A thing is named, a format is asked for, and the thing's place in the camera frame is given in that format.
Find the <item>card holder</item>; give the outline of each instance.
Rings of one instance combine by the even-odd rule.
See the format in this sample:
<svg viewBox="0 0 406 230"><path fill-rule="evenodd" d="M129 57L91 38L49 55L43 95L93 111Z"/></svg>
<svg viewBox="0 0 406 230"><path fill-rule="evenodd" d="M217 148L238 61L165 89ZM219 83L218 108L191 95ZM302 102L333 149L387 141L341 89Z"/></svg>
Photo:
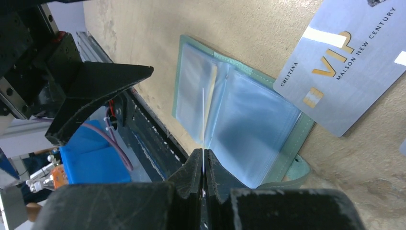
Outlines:
<svg viewBox="0 0 406 230"><path fill-rule="evenodd" d="M248 187L257 187L287 140L300 111L248 75L231 69L209 148Z"/></svg>
<svg viewBox="0 0 406 230"><path fill-rule="evenodd" d="M188 36L180 37L172 114L200 144L204 116L205 147L250 188L298 187L310 173L297 152L314 122L276 93L273 82ZM284 185L288 174L293 181Z"/></svg>

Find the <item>blue container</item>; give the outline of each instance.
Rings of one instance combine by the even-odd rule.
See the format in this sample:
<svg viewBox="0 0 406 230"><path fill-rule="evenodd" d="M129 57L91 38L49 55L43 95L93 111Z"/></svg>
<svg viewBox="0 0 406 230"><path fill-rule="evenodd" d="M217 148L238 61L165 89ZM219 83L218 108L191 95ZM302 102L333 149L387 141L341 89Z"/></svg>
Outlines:
<svg viewBox="0 0 406 230"><path fill-rule="evenodd" d="M86 121L102 130L97 120ZM81 126L67 145L60 148L69 184L131 182L120 156L103 137Z"/></svg>

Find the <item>vip card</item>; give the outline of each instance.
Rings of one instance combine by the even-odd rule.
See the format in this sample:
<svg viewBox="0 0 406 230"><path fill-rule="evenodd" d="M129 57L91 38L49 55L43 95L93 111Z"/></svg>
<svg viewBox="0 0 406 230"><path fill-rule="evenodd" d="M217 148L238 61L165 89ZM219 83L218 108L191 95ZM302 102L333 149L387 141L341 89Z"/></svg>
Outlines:
<svg viewBox="0 0 406 230"><path fill-rule="evenodd" d="M406 70L406 1L324 0L273 88L342 136Z"/></svg>

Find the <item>wooden surface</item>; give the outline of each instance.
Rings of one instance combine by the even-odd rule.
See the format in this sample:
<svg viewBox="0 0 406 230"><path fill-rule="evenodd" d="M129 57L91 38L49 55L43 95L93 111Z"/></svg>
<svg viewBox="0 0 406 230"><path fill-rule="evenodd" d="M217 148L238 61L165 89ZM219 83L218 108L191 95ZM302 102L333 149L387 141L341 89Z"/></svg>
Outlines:
<svg viewBox="0 0 406 230"><path fill-rule="evenodd" d="M136 89L191 152L198 145L171 116L179 36L277 76L321 1L92 0L85 15L115 62L155 67ZM405 87L402 76L345 137L316 125L300 151L314 170L304 187L344 191L368 229L406 229Z"/></svg>

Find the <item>red wire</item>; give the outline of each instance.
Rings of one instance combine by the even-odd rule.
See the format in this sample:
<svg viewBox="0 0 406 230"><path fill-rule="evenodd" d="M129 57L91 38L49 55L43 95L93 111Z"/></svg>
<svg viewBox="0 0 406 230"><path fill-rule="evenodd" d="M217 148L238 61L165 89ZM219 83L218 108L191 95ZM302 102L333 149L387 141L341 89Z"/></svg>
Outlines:
<svg viewBox="0 0 406 230"><path fill-rule="evenodd" d="M110 112L112 113L112 116L115 117L114 110L113 110L113 104L114 104L114 101L112 99L109 100Z"/></svg>

